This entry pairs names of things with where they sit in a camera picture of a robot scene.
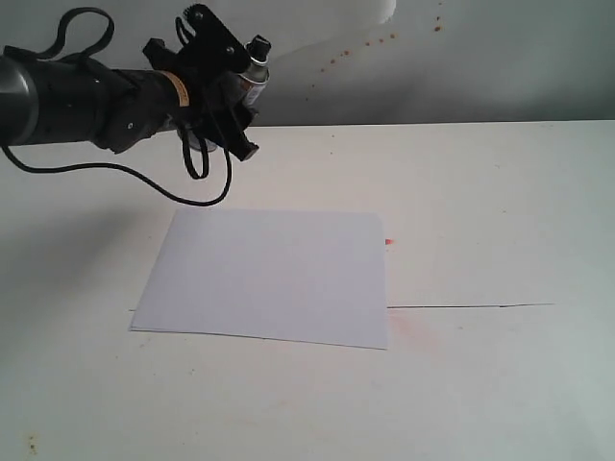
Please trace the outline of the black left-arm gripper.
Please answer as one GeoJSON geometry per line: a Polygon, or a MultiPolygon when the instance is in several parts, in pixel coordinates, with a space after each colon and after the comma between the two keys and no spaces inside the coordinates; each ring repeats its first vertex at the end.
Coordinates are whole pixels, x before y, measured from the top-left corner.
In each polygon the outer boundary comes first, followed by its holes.
{"type": "MultiPolygon", "coordinates": [[[[179,64],[178,53],[157,38],[150,39],[143,52],[151,64],[149,70],[114,71],[122,88],[113,92],[110,143],[136,144],[157,133],[175,131],[188,144],[188,130],[202,119],[202,91],[220,75],[206,80],[196,69],[179,64]]],[[[238,160],[249,159],[258,151],[245,133],[255,114],[242,103],[215,110],[210,139],[238,160]]]]}

